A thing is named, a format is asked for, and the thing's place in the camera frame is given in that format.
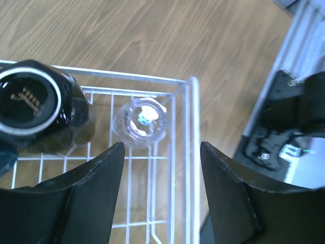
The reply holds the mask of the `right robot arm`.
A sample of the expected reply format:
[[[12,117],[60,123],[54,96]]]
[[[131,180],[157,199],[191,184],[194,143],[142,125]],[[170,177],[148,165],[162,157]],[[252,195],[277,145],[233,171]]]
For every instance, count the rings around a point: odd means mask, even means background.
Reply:
[[[304,82],[298,125],[303,134],[324,137],[324,71],[307,77]]]

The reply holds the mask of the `black mug white interior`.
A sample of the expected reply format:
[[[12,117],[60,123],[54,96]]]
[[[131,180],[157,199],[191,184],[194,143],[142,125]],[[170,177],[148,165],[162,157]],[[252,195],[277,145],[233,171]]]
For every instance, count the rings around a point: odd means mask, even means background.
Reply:
[[[95,134],[92,105],[75,78],[29,59],[1,68],[1,145],[56,154]]]

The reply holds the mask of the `dark blue enamel mug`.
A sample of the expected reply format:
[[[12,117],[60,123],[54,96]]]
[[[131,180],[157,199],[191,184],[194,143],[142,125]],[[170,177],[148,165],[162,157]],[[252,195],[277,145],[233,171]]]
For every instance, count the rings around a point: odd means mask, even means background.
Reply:
[[[1,142],[0,176],[7,174],[17,161],[18,150],[15,146]]]

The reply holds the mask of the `clear wine glass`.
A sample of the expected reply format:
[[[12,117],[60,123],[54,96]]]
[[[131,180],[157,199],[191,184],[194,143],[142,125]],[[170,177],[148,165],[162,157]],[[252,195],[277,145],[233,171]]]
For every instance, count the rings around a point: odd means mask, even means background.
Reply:
[[[112,130],[129,148],[144,149],[165,138],[169,126],[167,109],[151,97],[124,104],[114,116]]]

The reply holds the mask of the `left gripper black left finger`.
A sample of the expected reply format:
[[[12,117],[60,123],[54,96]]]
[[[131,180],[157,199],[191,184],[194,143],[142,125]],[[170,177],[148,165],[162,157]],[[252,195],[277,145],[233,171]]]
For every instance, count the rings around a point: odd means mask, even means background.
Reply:
[[[1,189],[1,243],[108,243],[124,157],[115,143],[34,187]]]

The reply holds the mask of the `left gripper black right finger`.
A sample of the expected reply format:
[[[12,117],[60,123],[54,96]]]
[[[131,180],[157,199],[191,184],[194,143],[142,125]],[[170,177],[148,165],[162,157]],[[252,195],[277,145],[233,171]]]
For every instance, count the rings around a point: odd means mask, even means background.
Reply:
[[[209,142],[200,155],[216,243],[324,243],[324,188],[270,178]]]

